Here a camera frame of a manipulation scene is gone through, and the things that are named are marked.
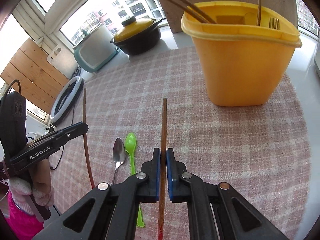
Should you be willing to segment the pink sleeve left forearm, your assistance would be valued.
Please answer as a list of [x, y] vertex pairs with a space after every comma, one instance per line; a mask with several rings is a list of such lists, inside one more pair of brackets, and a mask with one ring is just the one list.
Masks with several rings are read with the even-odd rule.
[[8, 197], [9, 217], [7, 223], [18, 239], [32, 239], [44, 228], [44, 223], [39, 222], [35, 215], [29, 215], [19, 209], [12, 198], [11, 192]]

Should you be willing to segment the left hand with glove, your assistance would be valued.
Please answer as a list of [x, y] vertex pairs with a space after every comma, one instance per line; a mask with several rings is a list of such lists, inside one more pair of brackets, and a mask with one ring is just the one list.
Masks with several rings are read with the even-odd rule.
[[24, 196], [33, 196], [36, 204], [50, 207], [54, 202], [54, 188], [50, 177], [49, 160], [43, 159], [30, 169], [33, 185], [25, 179], [12, 177], [8, 186], [17, 207], [28, 214], [33, 214]]

